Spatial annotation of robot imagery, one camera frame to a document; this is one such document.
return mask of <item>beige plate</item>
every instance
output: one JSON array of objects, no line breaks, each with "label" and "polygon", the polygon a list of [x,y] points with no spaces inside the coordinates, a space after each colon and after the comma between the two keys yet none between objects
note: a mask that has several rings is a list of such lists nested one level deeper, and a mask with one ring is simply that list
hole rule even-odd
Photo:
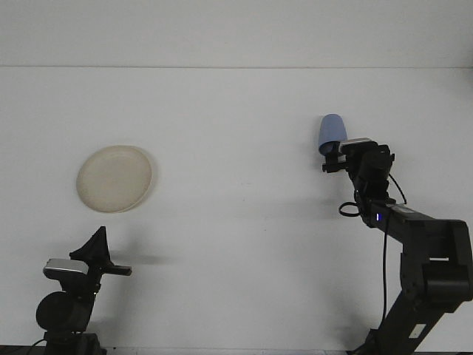
[{"label": "beige plate", "polygon": [[81,200],[99,212],[124,212],[146,195],[152,180],[148,158],[133,146],[108,146],[96,152],[77,176]]}]

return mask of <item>white wall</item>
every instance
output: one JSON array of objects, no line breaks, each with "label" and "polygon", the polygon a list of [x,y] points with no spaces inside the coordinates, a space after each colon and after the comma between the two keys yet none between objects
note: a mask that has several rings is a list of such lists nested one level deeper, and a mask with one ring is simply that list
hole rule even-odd
[{"label": "white wall", "polygon": [[[38,339],[35,308],[59,288],[43,265],[105,225],[134,274],[103,279],[90,330],[104,345],[359,345],[381,315],[382,236],[338,216],[352,191],[321,172],[320,119],[388,143],[412,208],[470,224],[471,69],[79,67],[467,67],[473,2],[129,4],[0,3],[0,343]],[[157,181],[100,214],[75,178],[112,144],[145,149]],[[422,349],[470,351],[472,321],[462,305]]]},{"label": "white wall", "polygon": [[0,64],[471,67],[470,0],[0,2]]}]

